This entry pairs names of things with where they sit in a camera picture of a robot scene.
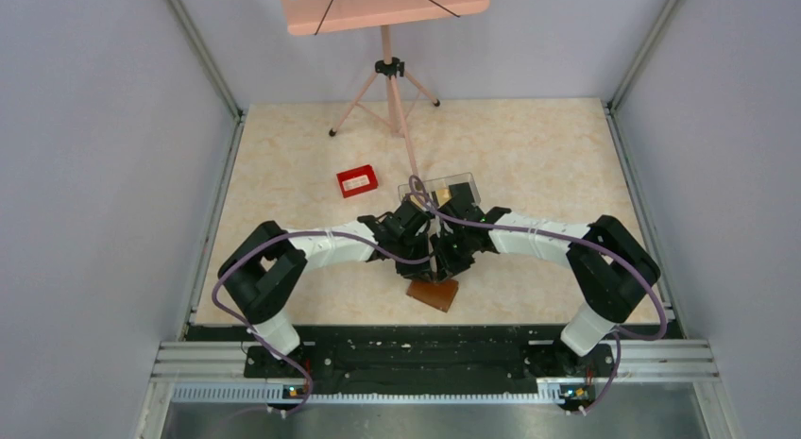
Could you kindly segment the brown leather card holder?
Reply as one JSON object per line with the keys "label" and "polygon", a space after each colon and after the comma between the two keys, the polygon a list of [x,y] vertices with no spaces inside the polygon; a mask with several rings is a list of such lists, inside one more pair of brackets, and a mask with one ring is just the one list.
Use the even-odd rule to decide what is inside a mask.
{"label": "brown leather card holder", "polygon": [[441,312],[448,312],[458,293],[459,283],[455,279],[434,283],[412,281],[406,294],[413,299]]}

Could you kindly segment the clear acrylic card box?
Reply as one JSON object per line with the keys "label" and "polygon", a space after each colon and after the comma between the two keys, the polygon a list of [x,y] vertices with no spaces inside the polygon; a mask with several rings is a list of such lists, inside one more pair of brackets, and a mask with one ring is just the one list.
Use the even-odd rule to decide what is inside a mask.
{"label": "clear acrylic card box", "polygon": [[470,172],[432,179],[411,175],[398,186],[398,197],[400,205],[397,210],[403,212],[428,213],[426,204],[439,209],[457,203],[478,207],[481,203],[474,176]]}

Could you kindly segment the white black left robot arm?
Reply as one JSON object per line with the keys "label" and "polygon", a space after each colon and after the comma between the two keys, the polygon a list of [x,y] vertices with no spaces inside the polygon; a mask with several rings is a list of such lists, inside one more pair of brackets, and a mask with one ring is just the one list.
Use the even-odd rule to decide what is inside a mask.
{"label": "white black left robot arm", "polygon": [[228,293],[239,309],[236,317],[267,343],[267,364],[291,376],[301,368],[303,352],[285,306],[300,277],[331,265],[376,260],[393,261],[407,279],[429,276],[432,219],[405,200],[395,211],[332,228],[291,230],[266,221],[221,265],[216,288]]}

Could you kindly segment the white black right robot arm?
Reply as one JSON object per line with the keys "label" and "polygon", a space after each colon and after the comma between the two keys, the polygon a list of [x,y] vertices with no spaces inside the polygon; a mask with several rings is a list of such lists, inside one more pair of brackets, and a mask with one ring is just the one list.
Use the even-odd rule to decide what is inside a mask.
{"label": "white black right robot arm", "polygon": [[502,207],[483,211],[468,193],[453,195],[437,215],[444,221],[432,238],[439,279],[467,271],[475,254],[486,252],[531,256],[572,271],[584,302],[554,349],[554,363],[567,375],[578,375],[591,364],[591,350],[644,297],[655,294],[661,276],[655,260],[610,215],[589,224],[565,224]]}

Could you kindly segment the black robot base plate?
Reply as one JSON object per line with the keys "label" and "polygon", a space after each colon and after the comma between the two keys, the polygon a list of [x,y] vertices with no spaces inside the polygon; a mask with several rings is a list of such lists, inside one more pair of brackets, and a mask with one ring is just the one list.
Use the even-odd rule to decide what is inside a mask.
{"label": "black robot base plate", "polygon": [[248,379],[286,377],[284,394],[315,396],[533,395],[546,378],[587,383],[609,376],[607,335],[585,357],[546,326],[301,326],[300,345],[276,359],[243,326],[191,326],[188,342],[237,342]]}

